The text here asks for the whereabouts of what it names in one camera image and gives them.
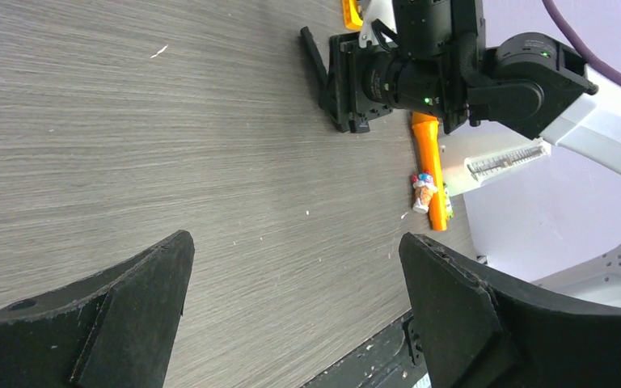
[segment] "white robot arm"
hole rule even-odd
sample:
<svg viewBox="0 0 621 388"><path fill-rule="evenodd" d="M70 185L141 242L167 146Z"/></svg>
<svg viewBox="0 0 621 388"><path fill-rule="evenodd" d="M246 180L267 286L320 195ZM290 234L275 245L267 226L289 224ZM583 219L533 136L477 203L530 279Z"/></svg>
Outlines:
<svg viewBox="0 0 621 388"><path fill-rule="evenodd" d="M379 20L397 32L393 0L371 0L363 15L358 44L365 49L378 44L373 22ZM621 86L604 77L591 66L584 77L598 86L595 94L584 93L547 123L538 137L554 145L572 150L621 174Z"/></svg>

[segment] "toy figure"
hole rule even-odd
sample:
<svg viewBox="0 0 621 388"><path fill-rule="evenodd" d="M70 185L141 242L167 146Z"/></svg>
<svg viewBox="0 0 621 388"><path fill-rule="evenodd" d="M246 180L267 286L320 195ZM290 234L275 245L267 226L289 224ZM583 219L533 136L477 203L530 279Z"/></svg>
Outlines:
<svg viewBox="0 0 621 388"><path fill-rule="evenodd" d="M414 175L411 181L413 188L416 189L416 201L413 204L413 210L416 213L426 214L429 211L429 202L432 200L432 196L438 191L437 185L434 184L434 178L425 172Z"/></svg>

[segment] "lavender wall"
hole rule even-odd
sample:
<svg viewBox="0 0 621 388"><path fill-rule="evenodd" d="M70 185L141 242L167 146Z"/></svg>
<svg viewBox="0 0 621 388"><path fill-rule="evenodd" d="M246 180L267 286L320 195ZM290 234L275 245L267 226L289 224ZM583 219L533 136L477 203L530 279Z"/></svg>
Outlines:
<svg viewBox="0 0 621 388"><path fill-rule="evenodd" d="M586 44L621 71L621 1L556 0ZM487 0L488 45L520 32L565 41L541 0ZM470 131L505 131L497 124ZM621 243L621 176L574 154L553 155L465 194L475 248L490 265L525 280L572 267Z"/></svg>

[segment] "yellow object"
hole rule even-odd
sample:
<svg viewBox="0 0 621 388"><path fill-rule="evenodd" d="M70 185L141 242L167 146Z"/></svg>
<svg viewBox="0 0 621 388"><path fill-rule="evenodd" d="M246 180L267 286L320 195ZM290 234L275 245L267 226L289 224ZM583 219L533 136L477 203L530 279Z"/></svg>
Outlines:
<svg viewBox="0 0 621 388"><path fill-rule="evenodd" d="M447 228L449 217L446 212L444 177L441 173L441 161L439 160L439 120L434 116L413 112L412 129L420 151L422 163L420 171L427 171L439 189L429 203L429 219L432 221L432 229L443 231Z"/></svg>
<svg viewBox="0 0 621 388"><path fill-rule="evenodd" d="M341 0L341 8L344 10L344 25L349 30L360 31L363 27L361 9L358 0Z"/></svg>

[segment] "cable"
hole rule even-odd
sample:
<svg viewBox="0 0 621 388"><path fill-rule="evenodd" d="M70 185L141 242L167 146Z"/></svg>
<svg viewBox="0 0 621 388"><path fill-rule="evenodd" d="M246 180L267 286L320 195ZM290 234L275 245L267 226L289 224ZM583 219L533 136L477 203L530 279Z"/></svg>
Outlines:
<svg viewBox="0 0 621 388"><path fill-rule="evenodd" d="M558 29L563 32L565 38L568 39L568 42L575 48L575 50L587 61L587 63L594 68L594 70L601 73L604 77L610 79L616 84L621 86L621 73L605 63L601 58L599 58L593 51L587 47L584 41L580 38L579 35L575 32L575 30L570 27L570 24L567 20L560 14L558 11L558 7L553 0L542 0L544 4L544 8L546 8L547 13L553 19L553 23L558 26Z"/></svg>
<svg viewBox="0 0 621 388"><path fill-rule="evenodd" d="M389 44L387 44L387 40L385 40L384 37L386 36L398 45L398 36L380 19L373 20L372 28L379 47L381 47L382 50L391 53L391 47L389 47Z"/></svg>
<svg viewBox="0 0 621 388"><path fill-rule="evenodd" d="M477 54L477 35L467 32L458 38L458 60L461 77L472 87L494 86L496 83L474 67Z"/></svg>

